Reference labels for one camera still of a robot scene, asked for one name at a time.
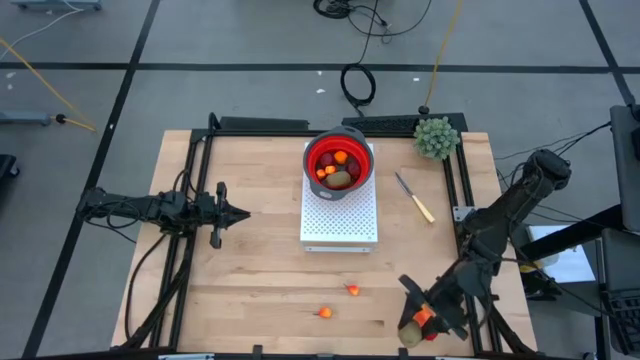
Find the wooden knife handle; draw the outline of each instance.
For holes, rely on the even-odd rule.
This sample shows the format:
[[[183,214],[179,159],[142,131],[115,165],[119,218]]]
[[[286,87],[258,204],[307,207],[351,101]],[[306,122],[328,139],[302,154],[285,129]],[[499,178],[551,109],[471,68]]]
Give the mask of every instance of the wooden knife handle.
[[[433,215],[431,215],[429,210],[427,210],[427,208],[422,204],[422,202],[418,200],[418,197],[416,197],[415,195],[411,195],[411,198],[413,199],[413,202],[416,203],[416,206],[418,206],[418,209],[420,209],[420,212],[422,213],[422,215],[424,215],[424,218],[427,219],[429,223],[436,221],[436,219],[433,217]]]

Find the wooden table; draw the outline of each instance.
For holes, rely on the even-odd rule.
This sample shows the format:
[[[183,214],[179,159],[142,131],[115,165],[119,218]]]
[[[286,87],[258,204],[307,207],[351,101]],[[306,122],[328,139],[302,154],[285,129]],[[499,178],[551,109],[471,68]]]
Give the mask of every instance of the wooden table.
[[[165,133],[150,193],[171,188],[184,166],[189,136],[190,131]],[[371,254],[303,251],[299,236],[305,141],[309,138],[214,139],[206,189],[215,192],[215,184],[224,181],[229,202],[251,211],[251,218],[223,231],[220,250],[209,245],[211,227],[199,230],[179,351],[248,353],[254,344],[262,344],[265,353],[394,355],[402,346],[396,326],[405,301],[398,276],[407,274],[430,287],[456,259],[443,166],[416,155],[412,139],[396,138],[369,139],[375,146],[377,249]],[[500,195],[488,136],[464,133],[463,141],[475,202],[487,206]],[[429,208],[435,223],[425,221],[397,184],[394,171]],[[158,237],[156,226],[142,226],[132,269]],[[133,328],[157,300],[167,245],[165,241],[156,249],[138,274]],[[504,256],[515,257],[513,249]],[[358,284],[360,296],[350,296],[345,283]],[[500,296],[495,306],[523,342],[536,349],[516,264],[502,264],[492,290]],[[330,306],[333,318],[315,316],[321,306]],[[167,343],[173,309],[168,308],[161,344]],[[113,344],[125,340],[123,319],[124,299]],[[490,349],[486,329],[481,333],[484,348]],[[470,339],[441,334],[410,354],[470,356],[473,350]]]

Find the black metal frame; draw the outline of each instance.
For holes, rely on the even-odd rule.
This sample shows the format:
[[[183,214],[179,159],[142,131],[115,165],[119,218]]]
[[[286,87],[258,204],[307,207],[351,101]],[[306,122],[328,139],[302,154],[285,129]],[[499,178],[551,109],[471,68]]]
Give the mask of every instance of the black metal frame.
[[[466,132],[468,130],[466,120],[464,118],[464,114],[462,113],[432,114],[427,116],[421,115],[420,117],[434,118],[434,117],[442,117],[443,115],[446,115],[447,117],[449,117],[452,127],[455,128],[456,130],[460,132]],[[189,142],[189,149],[187,151],[187,158],[185,160],[185,170],[188,171],[189,174],[192,174],[195,153],[197,151],[197,146],[202,139],[204,139],[205,141],[205,148],[202,156],[202,162],[200,164],[200,173],[198,174],[198,183],[197,183],[198,191],[204,190],[204,182],[206,180],[206,173],[209,167],[209,157],[210,157],[214,137],[217,137],[217,136],[313,137],[321,134],[322,132],[323,131],[321,130],[225,130],[223,128],[222,129],[219,128],[219,126],[216,126],[216,128],[214,128],[213,130],[194,129],[192,130],[192,134]],[[412,138],[413,131],[365,131],[364,135],[369,138],[376,138],[376,137]],[[471,181],[469,179],[469,172],[467,169],[467,162],[466,162],[466,157],[465,157],[462,142],[460,142],[460,144],[458,144],[456,148],[456,159],[458,162],[458,168],[460,172],[462,192],[464,194],[465,205],[474,206],[475,203],[473,200],[473,192],[471,190]],[[451,207],[452,225],[455,232],[456,243],[459,248],[462,244],[463,239],[461,237],[461,234],[458,231],[458,227],[455,226],[455,220],[454,220],[455,216],[453,214],[453,208],[458,206],[458,198],[456,193],[456,184],[453,176],[451,160],[446,159],[445,161],[443,161],[443,167],[444,167],[445,180],[447,183],[449,203]],[[188,191],[186,182],[182,184],[181,190],[185,192]],[[167,260],[165,262],[162,282],[160,286],[161,294],[164,293],[164,291],[166,291],[166,288],[171,281],[171,274],[173,273],[173,269],[175,266],[179,241],[180,239],[177,237],[171,238],[171,243],[169,244],[169,250],[167,252]],[[189,263],[189,267],[191,266],[194,246],[195,246],[195,233],[191,234],[186,238],[185,256],[189,256],[189,258],[187,259]],[[189,275],[187,274],[187,280],[185,281],[182,288],[180,289],[175,302],[175,312],[174,312],[175,315],[171,324],[170,338],[169,338],[169,348],[171,349],[177,349],[178,347],[178,339],[180,335],[180,328],[182,325],[182,314],[184,311],[184,306],[186,301],[186,292],[188,288],[188,276]],[[476,311],[476,304],[474,299],[468,295],[465,297],[465,302],[466,302],[467,311],[469,312],[469,315],[470,315],[469,329],[471,333],[471,343],[473,347],[473,352],[474,352],[474,355],[477,356],[478,354],[483,352],[483,346],[482,346],[482,337],[480,334],[480,328],[478,327],[478,316]],[[153,329],[150,343],[149,343],[151,347],[159,346],[159,339],[160,339],[160,334],[163,327],[163,320],[164,320],[164,317],[162,317],[162,320],[160,320],[159,324],[157,324],[156,327]],[[502,344],[500,341],[500,335],[498,334],[497,328],[495,327],[492,321],[488,321],[487,326],[489,328],[492,350],[494,352],[501,353]],[[239,354],[216,353],[216,357],[220,357],[224,355],[229,355],[229,356],[233,355],[235,357],[235,356],[238,356]],[[366,356],[366,358],[373,359],[376,357]]]

